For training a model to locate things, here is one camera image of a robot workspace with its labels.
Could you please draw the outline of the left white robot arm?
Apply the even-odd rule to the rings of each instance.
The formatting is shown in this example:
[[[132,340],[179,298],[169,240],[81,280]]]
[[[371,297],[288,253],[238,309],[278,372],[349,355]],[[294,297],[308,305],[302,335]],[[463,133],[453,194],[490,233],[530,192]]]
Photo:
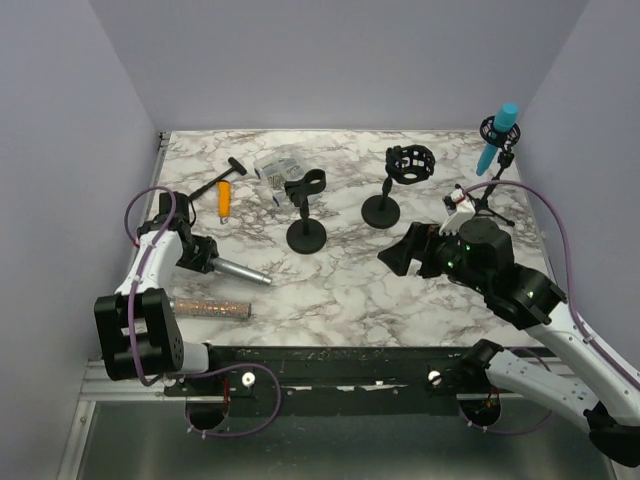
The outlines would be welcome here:
[[[156,216],[128,233],[138,246],[129,273],[94,304],[102,359],[114,381],[150,386],[164,376],[185,375],[197,393],[209,395],[220,387],[222,372],[205,344],[183,340],[166,288],[176,267],[212,272],[217,244],[192,233],[187,195],[158,190]]]

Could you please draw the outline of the black round-base mic stand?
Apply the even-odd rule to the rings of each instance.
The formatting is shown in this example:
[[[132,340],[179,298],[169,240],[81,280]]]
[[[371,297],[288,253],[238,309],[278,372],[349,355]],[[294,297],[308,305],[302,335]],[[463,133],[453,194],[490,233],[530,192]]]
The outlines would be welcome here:
[[[284,190],[289,200],[299,209],[300,218],[286,232],[288,246],[296,253],[311,255],[320,251],[327,233],[322,223],[310,217],[309,197],[326,188],[326,173],[321,169],[309,170],[300,180],[287,181]]]

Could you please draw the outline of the tall grey microphone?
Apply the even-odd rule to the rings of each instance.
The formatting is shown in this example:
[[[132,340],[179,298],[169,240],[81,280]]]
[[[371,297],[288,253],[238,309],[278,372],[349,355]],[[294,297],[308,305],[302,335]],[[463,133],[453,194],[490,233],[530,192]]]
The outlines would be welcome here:
[[[262,286],[270,286],[273,279],[267,274],[251,269],[247,266],[217,257],[210,260],[210,265],[214,271],[234,276],[241,280],[246,280]]]

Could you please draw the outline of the glitter handle microphone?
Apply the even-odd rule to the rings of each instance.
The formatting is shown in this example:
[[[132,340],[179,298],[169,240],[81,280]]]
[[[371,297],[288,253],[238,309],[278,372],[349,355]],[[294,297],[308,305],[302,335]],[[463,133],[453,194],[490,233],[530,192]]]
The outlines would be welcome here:
[[[246,320],[251,317],[250,303],[173,298],[170,306],[177,316]]]

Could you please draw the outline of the blue microphone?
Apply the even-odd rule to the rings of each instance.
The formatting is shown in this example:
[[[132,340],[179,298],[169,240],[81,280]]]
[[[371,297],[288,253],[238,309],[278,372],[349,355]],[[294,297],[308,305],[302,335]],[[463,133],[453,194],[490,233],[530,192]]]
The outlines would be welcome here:
[[[507,143],[515,144],[519,140],[518,116],[519,106],[505,103],[496,115],[482,122],[479,132],[486,145],[476,165],[477,176],[482,176],[489,169],[496,153],[503,150]]]

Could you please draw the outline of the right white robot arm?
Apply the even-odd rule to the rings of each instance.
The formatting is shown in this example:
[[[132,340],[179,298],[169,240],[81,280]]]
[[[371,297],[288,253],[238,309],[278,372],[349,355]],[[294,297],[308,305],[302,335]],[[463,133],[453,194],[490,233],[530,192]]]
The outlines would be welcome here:
[[[417,260],[419,276],[445,275],[478,292],[493,314],[543,344],[576,376],[569,380],[529,365],[482,340],[459,370],[467,389],[480,392],[492,384],[518,393],[573,422],[611,460],[638,466],[638,370],[573,312],[553,281],[515,261],[506,231],[486,217],[465,222],[455,235],[415,222],[378,258],[397,276]]]

